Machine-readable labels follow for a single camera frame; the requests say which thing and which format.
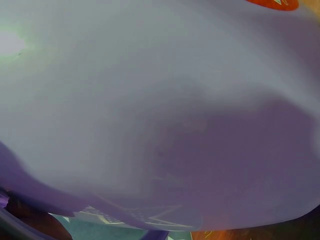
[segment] orange patch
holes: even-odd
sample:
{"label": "orange patch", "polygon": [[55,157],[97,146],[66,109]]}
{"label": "orange patch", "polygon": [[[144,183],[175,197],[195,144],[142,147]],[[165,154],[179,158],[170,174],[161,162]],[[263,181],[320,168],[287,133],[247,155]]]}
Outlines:
{"label": "orange patch", "polygon": [[257,4],[269,9],[280,11],[293,11],[299,7],[298,0],[247,0],[250,3]]}

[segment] teal surface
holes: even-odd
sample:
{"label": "teal surface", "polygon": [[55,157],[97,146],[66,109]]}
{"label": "teal surface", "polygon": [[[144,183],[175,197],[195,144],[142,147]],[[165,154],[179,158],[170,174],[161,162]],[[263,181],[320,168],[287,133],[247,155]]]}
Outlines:
{"label": "teal surface", "polygon": [[[145,230],[108,226],[54,215],[72,235],[73,240],[139,240]],[[189,232],[170,232],[167,240],[191,240]]]}

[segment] blurry object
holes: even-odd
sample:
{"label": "blurry object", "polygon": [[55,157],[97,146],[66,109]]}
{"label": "blurry object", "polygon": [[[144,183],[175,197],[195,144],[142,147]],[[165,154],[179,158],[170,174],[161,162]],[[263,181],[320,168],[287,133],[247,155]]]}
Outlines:
{"label": "blurry object", "polygon": [[302,0],[320,18],[320,0]]}

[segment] purple plastic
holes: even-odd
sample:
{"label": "purple plastic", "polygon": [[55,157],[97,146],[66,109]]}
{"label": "purple plastic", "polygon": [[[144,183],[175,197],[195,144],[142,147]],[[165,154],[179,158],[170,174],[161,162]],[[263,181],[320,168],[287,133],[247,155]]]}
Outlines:
{"label": "purple plastic", "polygon": [[0,3],[43,47],[0,71],[0,185],[29,204],[196,231],[320,203],[320,31],[304,8]]}

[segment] printed graphic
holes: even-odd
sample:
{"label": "printed graphic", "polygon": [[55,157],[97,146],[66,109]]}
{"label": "printed graphic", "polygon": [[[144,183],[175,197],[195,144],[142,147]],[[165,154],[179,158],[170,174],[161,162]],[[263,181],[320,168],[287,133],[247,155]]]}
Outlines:
{"label": "printed graphic", "polygon": [[293,11],[299,7],[298,0],[247,0],[250,3],[257,4],[269,9],[280,11]]}

